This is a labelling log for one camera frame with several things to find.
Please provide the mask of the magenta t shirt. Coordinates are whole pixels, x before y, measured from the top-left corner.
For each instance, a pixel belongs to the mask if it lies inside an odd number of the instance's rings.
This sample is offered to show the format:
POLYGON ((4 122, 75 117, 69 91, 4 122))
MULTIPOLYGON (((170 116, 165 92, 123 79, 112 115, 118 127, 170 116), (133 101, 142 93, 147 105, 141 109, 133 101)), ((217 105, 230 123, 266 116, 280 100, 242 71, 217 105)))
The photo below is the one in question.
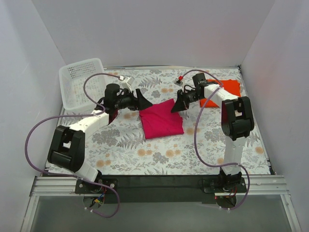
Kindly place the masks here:
POLYGON ((139 111, 146 140, 184 134, 183 118, 171 112, 174 104, 170 99, 139 111))

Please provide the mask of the white plastic basket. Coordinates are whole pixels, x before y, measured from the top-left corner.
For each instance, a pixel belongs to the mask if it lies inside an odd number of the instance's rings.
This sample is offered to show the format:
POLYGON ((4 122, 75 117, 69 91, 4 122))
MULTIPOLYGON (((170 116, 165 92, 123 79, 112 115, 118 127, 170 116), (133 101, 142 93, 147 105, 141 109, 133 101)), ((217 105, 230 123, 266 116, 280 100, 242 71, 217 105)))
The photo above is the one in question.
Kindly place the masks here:
POLYGON ((104 68, 99 58, 91 58, 66 65, 59 69, 61 97, 65 110, 84 113, 95 108, 95 104, 84 93, 86 79, 104 68))

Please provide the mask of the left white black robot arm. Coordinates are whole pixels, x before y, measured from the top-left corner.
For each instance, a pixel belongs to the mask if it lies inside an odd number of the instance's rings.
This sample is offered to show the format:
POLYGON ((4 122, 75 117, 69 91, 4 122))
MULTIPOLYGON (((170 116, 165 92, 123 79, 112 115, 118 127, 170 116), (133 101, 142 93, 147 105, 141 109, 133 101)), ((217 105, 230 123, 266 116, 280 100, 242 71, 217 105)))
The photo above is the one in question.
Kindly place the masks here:
POLYGON ((85 160, 85 142, 98 129, 111 124, 118 111, 128 108, 132 111, 145 110, 153 104, 141 93, 118 84, 108 84, 104 97, 99 99, 92 116, 83 118, 68 127, 58 126, 48 152, 48 162, 70 171, 75 176, 86 179, 86 187, 92 193, 102 190, 103 182, 98 178, 99 171, 85 160))

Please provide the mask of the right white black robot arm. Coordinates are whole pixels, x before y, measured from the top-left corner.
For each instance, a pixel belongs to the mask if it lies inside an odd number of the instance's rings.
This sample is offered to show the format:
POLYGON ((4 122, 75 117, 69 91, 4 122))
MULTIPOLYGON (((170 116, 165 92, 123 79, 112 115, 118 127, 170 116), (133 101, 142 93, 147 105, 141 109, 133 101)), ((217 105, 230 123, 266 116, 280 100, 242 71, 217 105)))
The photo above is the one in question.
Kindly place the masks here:
POLYGON ((221 108, 221 127, 225 135, 224 163, 217 165, 218 175, 202 180, 202 186, 206 193, 217 189, 229 192, 245 185, 241 173, 245 168, 241 165, 241 158, 245 140, 254 129, 253 112, 248 97, 228 92, 216 77, 207 80, 207 74, 199 70, 192 77, 194 87, 189 91, 185 89, 183 76, 176 79, 175 84, 181 86, 181 89, 177 91, 177 100, 171 112, 188 110, 191 103, 202 99, 212 101, 221 108))

